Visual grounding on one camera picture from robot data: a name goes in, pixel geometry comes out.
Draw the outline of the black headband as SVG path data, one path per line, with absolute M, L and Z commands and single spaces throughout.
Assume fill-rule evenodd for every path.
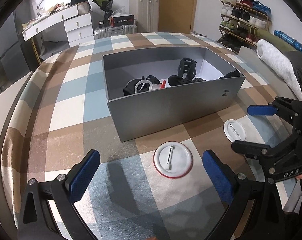
M 142 76 L 139 79 L 133 79 L 123 88 L 124 96 L 148 92 L 160 89 L 162 83 L 153 75 L 147 77 Z

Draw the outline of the white pin badge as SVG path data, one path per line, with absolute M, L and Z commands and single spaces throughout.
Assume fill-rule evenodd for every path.
M 236 140 L 246 140 L 246 132 L 244 127 L 242 124 L 240 124 L 240 122 L 234 119 L 229 119 L 224 123 L 223 131 L 230 142 L 234 142 Z

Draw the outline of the white rolled towel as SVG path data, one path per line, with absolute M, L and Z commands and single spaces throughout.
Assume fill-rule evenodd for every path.
M 301 87 L 294 74 L 292 63 L 274 45 L 266 40 L 257 42 L 257 56 L 264 61 L 290 87 L 299 101 L 302 101 Z

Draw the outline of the blue plaid cloth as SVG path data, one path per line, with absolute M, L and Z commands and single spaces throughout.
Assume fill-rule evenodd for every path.
M 291 36 L 287 35 L 286 33 L 282 32 L 282 31 L 279 31 L 279 30 L 274 30 L 273 34 L 275 36 L 281 38 L 282 40 L 287 42 L 289 45 L 291 45 L 293 48 L 295 48 L 296 50 L 298 50 L 302 53 L 302 44 L 299 41 L 295 40 Z

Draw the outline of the grey box lid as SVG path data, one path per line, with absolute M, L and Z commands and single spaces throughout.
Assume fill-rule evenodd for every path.
M 276 96 L 282 96 L 290 99 L 297 99 L 290 87 L 279 77 L 264 61 L 259 59 L 257 52 L 250 48 L 241 46 L 239 51 L 246 64 L 256 73 L 258 73 L 276 93 Z

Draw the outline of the olive green roll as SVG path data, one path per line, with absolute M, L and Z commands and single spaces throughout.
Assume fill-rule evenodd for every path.
M 273 45 L 281 52 L 296 51 L 296 49 L 286 41 L 282 40 L 278 36 L 269 33 L 268 31 L 265 31 L 264 29 L 250 28 L 249 33 L 258 40 L 257 44 L 260 44 L 262 42 L 268 43 Z

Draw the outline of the plaid bed cover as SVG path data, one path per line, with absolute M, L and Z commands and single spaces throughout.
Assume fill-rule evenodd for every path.
M 121 142 L 107 106 L 102 70 L 105 54 L 154 47 L 205 47 L 229 59 L 245 76 L 230 107 L 169 129 Z M 201 163 L 210 148 L 235 172 L 262 179 L 258 163 L 231 150 L 223 124 L 235 119 L 247 139 L 271 146 L 290 126 L 276 116 L 252 117 L 251 104 L 276 93 L 246 62 L 213 40 L 180 33 L 143 33 L 90 41 L 45 60 L 33 73 L 9 122 L 1 155 L 7 202 L 18 217 L 27 181 L 50 181 L 67 173 L 89 150 L 101 164 L 75 206 L 99 239 L 204 239 L 223 214 Z M 193 167 L 182 178 L 159 174 L 155 150 L 167 141 L 189 148 Z

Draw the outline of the black claw hair clip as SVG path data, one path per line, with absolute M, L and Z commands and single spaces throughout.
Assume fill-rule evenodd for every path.
M 177 75 L 171 75 L 168 78 L 169 85 L 172 87 L 192 83 L 196 76 L 196 64 L 197 62 L 190 58 L 181 59 L 177 68 Z

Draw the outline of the grey open storage box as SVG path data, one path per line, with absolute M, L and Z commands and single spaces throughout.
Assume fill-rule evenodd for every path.
M 196 77 L 203 81 L 124 95 L 130 82 L 153 75 L 167 80 L 177 74 L 183 58 L 196 61 Z M 238 70 L 205 47 L 154 47 L 103 56 L 103 74 L 108 108 L 120 141 L 161 131 L 231 105 L 245 76 L 227 77 Z

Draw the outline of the shoe rack with shoes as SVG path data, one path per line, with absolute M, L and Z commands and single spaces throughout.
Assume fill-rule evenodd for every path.
M 258 0 L 220 0 L 222 21 L 219 24 L 221 37 L 217 42 L 238 54 L 242 46 L 255 49 L 257 38 L 250 29 L 270 30 L 271 9 Z

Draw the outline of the dark grey refrigerator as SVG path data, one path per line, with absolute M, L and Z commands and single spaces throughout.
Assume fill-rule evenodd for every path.
M 0 28 L 0 94 L 31 71 L 15 20 L 13 12 Z

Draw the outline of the black fabric under desk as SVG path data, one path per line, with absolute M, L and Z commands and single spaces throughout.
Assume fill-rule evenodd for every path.
M 40 47 L 39 56 L 43 61 L 70 47 L 66 34 L 40 34 L 37 41 Z

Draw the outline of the wooden door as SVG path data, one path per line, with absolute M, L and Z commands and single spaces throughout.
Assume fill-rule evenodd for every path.
M 159 32 L 190 33 L 197 0 L 159 0 Z

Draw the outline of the white drawer unit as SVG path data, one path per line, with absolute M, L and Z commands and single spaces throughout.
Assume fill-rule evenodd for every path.
M 70 47 L 94 40 L 91 12 L 64 21 L 64 28 Z

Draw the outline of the white dressing desk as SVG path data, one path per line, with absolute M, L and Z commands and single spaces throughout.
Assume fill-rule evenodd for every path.
M 67 7 L 66 9 L 54 12 L 50 16 L 40 17 L 30 23 L 26 29 L 22 31 L 24 41 L 30 40 L 35 35 L 45 31 L 46 29 L 83 14 L 91 12 L 91 5 L 87 2 L 78 3 Z

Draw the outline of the silver suitcase lying flat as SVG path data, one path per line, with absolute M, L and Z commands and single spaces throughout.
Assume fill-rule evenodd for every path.
M 127 34 L 135 34 L 137 33 L 137 25 L 121 25 L 119 27 L 103 27 L 96 28 L 94 30 L 94 38 L 95 40 L 119 36 L 119 35 L 127 35 Z

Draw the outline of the white upright suitcase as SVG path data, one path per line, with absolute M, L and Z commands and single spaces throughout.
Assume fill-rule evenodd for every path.
M 129 0 L 129 12 L 139 33 L 158 32 L 159 0 Z

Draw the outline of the red black box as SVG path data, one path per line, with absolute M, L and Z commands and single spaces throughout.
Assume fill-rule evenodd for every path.
M 112 27 L 120 27 L 122 25 L 134 25 L 135 17 L 132 14 L 112 16 L 110 22 Z

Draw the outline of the dark flower bouquet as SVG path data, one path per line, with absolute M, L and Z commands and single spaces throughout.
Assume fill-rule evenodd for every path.
M 104 20 L 108 20 L 113 13 L 113 0 L 92 0 L 92 2 L 98 5 L 98 7 L 104 12 Z

